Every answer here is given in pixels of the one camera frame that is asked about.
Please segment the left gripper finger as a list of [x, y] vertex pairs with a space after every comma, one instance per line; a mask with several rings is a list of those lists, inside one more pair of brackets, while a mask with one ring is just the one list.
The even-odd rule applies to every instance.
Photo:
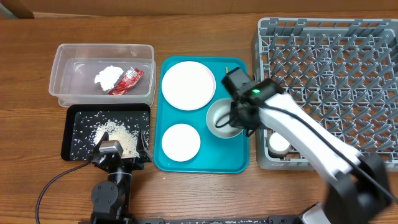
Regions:
[[140, 137], [140, 146], [139, 146], [139, 155], [140, 155], [140, 159], [143, 162], [152, 162], [153, 161], [153, 155], [151, 154], [150, 150], [149, 150], [149, 146], [146, 143], [146, 139], [144, 136], [144, 133], [142, 132], [142, 130], [139, 131], [139, 137]]
[[108, 141], [109, 140], [109, 134], [108, 132], [104, 132], [103, 135], [99, 138], [99, 140], [95, 144], [95, 148], [100, 147], [101, 143], [103, 141]]

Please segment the rice pile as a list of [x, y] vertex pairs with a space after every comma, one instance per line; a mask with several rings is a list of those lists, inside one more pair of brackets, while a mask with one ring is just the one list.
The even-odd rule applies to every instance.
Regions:
[[104, 133], [120, 142], [123, 158], [138, 157], [140, 134], [149, 142], [150, 113], [148, 111], [81, 111], [75, 116], [70, 147], [70, 159], [85, 161]]

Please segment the grey bowl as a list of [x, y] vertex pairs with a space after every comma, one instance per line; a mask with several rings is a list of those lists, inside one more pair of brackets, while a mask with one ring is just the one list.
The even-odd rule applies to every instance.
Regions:
[[206, 125], [209, 131], [218, 138], [234, 138], [243, 131], [228, 124], [232, 102], [230, 98], [219, 99], [209, 107], [206, 114]]

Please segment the pink bowl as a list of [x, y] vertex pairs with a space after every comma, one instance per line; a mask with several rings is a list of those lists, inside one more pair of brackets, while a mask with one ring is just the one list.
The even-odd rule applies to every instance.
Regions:
[[188, 124], [175, 124], [162, 136], [164, 154], [176, 162], [185, 162], [199, 152], [201, 139], [198, 131]]

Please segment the white cup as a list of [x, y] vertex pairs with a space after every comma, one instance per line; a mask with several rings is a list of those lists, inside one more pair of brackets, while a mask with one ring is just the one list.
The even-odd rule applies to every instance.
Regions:
[[291, 144], [277, 132], [270, 135], [267, 145], [269, 155], [276, 158], [284, 158], [291, 148]]

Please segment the white tissue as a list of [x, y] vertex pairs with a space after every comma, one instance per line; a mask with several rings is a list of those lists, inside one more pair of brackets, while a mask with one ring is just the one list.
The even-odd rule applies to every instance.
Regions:
[[95, 76], [94, 83], [99, 83], [103, 91], [110, 91], [123, 73], [124, 70], [120, 67], [108, 66]]

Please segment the large white plate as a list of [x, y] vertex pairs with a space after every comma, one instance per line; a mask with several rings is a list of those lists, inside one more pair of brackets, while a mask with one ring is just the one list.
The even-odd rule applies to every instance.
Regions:
[[179, 62], [168, 69], [162, 79], [162, 94], [176, 109], [193, 111], [204, 107], [213, 98], [216, 80], [204, 64]]

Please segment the red snack wrapper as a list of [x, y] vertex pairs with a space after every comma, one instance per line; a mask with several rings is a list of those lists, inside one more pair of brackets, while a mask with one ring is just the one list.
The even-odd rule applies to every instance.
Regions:
[[118, 81], [116, 86], [108, 91], [108, 95], [124, 95], [129, 91], [144, 75], [142, 70], [138, 68], [131, 67], [126, 71], [123, 77]]

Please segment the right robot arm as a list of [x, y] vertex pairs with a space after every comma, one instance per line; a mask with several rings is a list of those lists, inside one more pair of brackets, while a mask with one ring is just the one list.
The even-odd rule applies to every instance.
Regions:
[[271, 79], [261, 83], [223, 82], [231, 95], [231, 125], [271, 129], [303, 155], [328, 187], [323, 203], [300, 216], [300, 223], [368, 223], [397, 198], [389, 190], [383, 159], [362, 155], [311, 118]]

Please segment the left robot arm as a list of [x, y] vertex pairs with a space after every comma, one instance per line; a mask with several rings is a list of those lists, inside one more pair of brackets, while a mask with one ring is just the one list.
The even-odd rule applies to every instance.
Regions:
[[122, 158], [123, 148], [117, 140], [110, 140], [104, 133], [99, 143], [90, 154], [91, 163], [108, 173], [106, 181], [93, 187], [91, 201], [93, 212], [91, 224], [137, 223], [135, 216], [129, 212], [131, 198], [132, 172], [144, 169], [146, 162], [152, 162], [146, 139], [142, 132], [137, 138], [137, 157]]

